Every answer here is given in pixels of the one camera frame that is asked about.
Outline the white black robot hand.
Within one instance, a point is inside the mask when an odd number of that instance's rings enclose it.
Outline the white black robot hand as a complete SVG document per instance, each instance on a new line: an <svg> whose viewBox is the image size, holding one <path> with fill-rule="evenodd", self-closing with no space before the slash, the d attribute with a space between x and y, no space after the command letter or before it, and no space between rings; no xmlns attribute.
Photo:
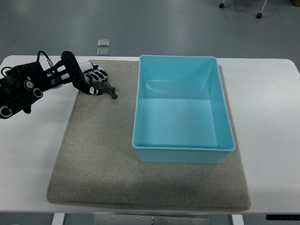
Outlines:
<svg viewBox="0 0 300 225"><path fill-rule="evenodd" d="M108 74L99 66L91 62L80 63L79 67L85 78L79 90L88 95L101 95L103 93L102 87L96 87L97 82L107 81Z"/></svg>

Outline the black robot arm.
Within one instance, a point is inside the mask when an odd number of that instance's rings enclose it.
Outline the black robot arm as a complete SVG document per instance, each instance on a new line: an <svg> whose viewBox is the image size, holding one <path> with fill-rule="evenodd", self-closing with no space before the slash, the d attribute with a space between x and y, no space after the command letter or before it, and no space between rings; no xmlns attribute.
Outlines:
<svg viewBox="0 0 300 225"><path fill-rule="evenodd" d="M40 55L46 55L39 51L35 62L4 67L0 80L0 118L8 119L20 111L31 113L33 103L43 97L47 90L72 83L75 88L88 95L98 93L88 82L84 73L98 68L90 62L78 64L74 54L64 51L60 60L53 64L47 58L50 67L44 70L40 64Z"/></svg>

